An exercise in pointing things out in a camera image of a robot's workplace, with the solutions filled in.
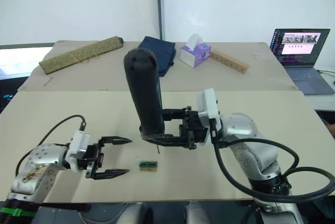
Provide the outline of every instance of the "white wall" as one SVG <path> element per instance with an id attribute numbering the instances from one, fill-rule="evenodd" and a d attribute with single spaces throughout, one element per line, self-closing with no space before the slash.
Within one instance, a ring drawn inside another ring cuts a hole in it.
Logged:
<path id="1" fill-rule="evenodd" d="M 0 44 L 159 36 L 157 0 L 0 0 Z"/>
<path id="2" fill-rule="evenodd" d="M 264 41 L 275 28 L 330 28 L 317 68 L 335 69 L 335 0 L 164 0 L 166 40 Z"/>

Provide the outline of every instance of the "navy blue bag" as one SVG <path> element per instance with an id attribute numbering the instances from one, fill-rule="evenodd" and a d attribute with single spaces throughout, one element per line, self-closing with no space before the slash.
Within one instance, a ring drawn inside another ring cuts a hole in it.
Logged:
<path id="1" fill-rule="evenodd" d="M 145 37 L 138 48 L 151 50 L 157 59 L 159 76 L 165 76 L 170 66 L 173 65 L 173 60 L 176 55 L 174 42 L 167 42 L 153 37 Z"/>

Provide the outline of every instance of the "table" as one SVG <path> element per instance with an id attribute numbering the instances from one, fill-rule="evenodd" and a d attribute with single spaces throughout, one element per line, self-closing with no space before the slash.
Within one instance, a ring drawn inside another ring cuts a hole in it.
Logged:
<path id="1" fill-rule="evenodd" d="M 93 43 L 94 41 L 59 41 L 45 59 Z M 124 47 L 46 75 L 38 66 L 19 91 L 128 91 L 123 59 L 140 42 L 125 42 Z M 248 64 L 241 74 L 213 59 L 195 69 L 179 60 L 176 43 L 174 65 L 160 78 L 162 91 L 291 91 L 298 90 L 284 68 L 264 42 L 210 42 L 213 49 L 230 54 Z"/>
<path id="2" fill-rule="evenodd" d="M 164 108 L 196 109 L 197 92 L 163 92 Z M 300 166 L 315 166 L 335 174 L 335 141 L 298 91 L 225 91 L 216 92 L 222 115 L 241 112 L 256 122 L 260 132 L 300 155 Z M 112 180 L 85 179 L 84 173 L 63 171 L 46 202 L 85 203 L 149 200 L 249 199 L 222 175 L 213 147 L 190 151 L 160 147 L 140 139 L 139 119 L 129 92 L 18 92 L 0 114 L 0 163 L 4 200 L 14 180 L 18 160 L 33 148 L 51 127 L 72 114 L 82 114 L 91 143 L 101 136 L 123 136 L 133 143 L 105 146 L 103 169 L 130 169 Z M 166 124 L 166 132 L 177 134 L 178 120 Z M 47 139 L 49 143 L 70 141 L 79 121 L 73 119 Z M 240 182 L 248 180 L 230 150 L 221 155 L 229 172 Z M 140 172 L 143 160 L 158 161 L 157 172 Z M 292 162 L 289 154 L 279 151 L 282 170 Z M 325 185 L 327 179 L 300 173 L 290 176 L 293 194 L 306 193 Z"/>
<path id="3" fill-rule="evenodd" d="M 321 73 L 321 76 L 327 83 L 335 89 L 335 77 L 326 73 Z M 306 98 L 311 102 L 315 110 L 335 111 L 335 94 L 332 95 L 306 95 Z"/>

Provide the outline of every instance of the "monitor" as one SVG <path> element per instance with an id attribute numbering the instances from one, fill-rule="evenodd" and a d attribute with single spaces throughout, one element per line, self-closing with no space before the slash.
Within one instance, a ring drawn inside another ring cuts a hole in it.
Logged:
<path id="1" fill-rule="evenodd" d="M 275 29 L 270 49 L 284 66 L 313 66 L 330 29 Z"/>

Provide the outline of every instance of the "laptop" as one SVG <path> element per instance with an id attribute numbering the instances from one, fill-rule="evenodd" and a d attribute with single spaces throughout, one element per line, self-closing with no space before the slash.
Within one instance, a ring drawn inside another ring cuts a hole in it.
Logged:
<path id="1" fill-rule="evenodd" d="M 313 68 L 330 29 L 275 29 L 270 49 L 305 95 L 335 94 Z"/>

